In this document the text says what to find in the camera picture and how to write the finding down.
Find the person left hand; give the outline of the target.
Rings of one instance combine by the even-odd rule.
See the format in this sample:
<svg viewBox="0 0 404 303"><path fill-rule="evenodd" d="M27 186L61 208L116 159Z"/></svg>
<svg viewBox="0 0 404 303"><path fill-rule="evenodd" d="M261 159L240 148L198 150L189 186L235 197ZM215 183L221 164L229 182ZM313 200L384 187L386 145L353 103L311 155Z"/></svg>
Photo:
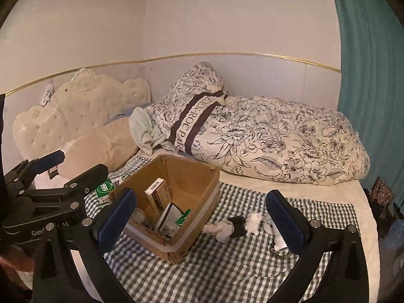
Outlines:
<svg viewBox="0 0 404 303"><path fill-rule="evenodd" d="M22 249L10 245L1 252L1 265L16 271L33 272L35 262Z"/></svg>

